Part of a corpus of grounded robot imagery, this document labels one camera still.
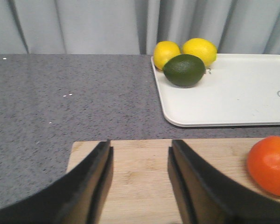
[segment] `wooden cutting board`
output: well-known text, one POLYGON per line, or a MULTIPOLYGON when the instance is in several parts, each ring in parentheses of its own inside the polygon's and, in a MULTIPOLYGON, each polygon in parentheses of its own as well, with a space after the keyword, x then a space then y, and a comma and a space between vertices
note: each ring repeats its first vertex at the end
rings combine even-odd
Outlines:
MULTIPOLYGON (((261 139, 184 139, 207 162, 240 184, 280 201, 262 191, 249 177, 245 159, 261 139)), ((68 172, 99 141, 75 142, 68 172)), ((171 140, 114 140, 114 174, 102 212, 101 224, 181 224, 167 174, 171 140)))

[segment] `curtain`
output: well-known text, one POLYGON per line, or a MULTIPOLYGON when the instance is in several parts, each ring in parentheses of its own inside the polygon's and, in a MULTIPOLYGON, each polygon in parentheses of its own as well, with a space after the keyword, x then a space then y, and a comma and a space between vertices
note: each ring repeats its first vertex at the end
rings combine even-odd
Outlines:
POLYGON ((280 0, 0 0, 0 54, 152 54, 194 37, 280 54, 280 0))

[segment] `lemon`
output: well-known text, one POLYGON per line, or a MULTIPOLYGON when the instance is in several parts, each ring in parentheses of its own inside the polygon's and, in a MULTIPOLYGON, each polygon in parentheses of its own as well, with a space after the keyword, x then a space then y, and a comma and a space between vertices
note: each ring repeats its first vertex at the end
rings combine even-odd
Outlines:
POLYGON ((163 70, 163 66, 173 57, 180 55, 179 46, 172 41, 161 41, 154 48, 154 64, 163 70))
POLYGON ((194 55, 178 55, 163 67, 166 78, 173 84, 191 87, 199 82, 205 73, 203 61, 194 55))
POLYGON ((210 66, 217 58, 216 46, 203 38, 188 40, 184 43, 182 52, 199 57, 206 67, 210 66))

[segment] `countertop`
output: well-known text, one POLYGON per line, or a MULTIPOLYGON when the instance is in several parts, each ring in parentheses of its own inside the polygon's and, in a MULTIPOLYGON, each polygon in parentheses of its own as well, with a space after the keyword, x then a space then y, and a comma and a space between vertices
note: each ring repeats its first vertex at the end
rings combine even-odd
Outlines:
POLYGON ((280 126, 168 123, 150 57, 0 55, 0 208, 63 176, 75 141, 280 135, 280 126))

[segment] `plastic tray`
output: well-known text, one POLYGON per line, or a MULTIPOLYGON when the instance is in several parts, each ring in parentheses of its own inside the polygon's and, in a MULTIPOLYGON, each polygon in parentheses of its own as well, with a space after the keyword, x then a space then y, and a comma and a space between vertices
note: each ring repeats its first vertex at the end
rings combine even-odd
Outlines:
POLYGON ((191 88, 171 84, 151 62, 164 116, 176 126, 280 125, 280 55, 218 54, 191 88))

